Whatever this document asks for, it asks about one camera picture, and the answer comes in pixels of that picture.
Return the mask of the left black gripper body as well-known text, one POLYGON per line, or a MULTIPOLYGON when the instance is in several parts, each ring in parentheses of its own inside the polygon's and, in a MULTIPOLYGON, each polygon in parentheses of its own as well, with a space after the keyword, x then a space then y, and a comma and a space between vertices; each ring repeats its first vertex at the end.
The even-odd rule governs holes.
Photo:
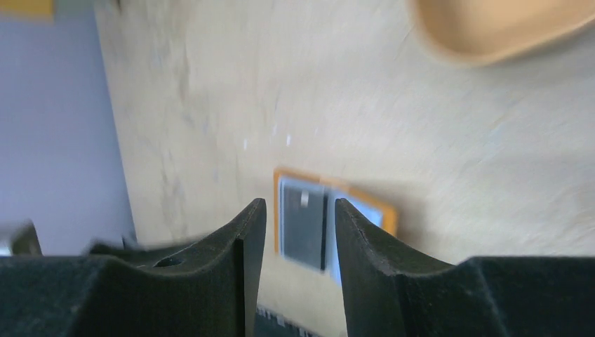
POLYGON ((181 242, 143 246, 125 237, 121 246, 96 242, 86 252, 86 264, 104 267, 111 263, 129 264, 132 267, 210 267, 214 255, 206 251, 206 234, 181 242))

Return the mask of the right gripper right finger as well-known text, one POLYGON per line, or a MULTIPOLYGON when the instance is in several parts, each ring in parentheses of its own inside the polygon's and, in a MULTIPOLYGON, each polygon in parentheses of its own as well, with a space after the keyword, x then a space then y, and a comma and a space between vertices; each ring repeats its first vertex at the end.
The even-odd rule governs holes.
POLYGON ((350 336, 593 336, 594 259, 475 256, 451 265, 335 203, 350 336))

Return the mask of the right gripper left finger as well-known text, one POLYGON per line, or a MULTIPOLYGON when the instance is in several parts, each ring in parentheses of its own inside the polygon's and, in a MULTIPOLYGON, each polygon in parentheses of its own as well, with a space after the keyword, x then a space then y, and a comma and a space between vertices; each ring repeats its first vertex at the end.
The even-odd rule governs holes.
POLYGON ((252 336, 267 205, 150 250, 1 259, 2 336, 252 336))

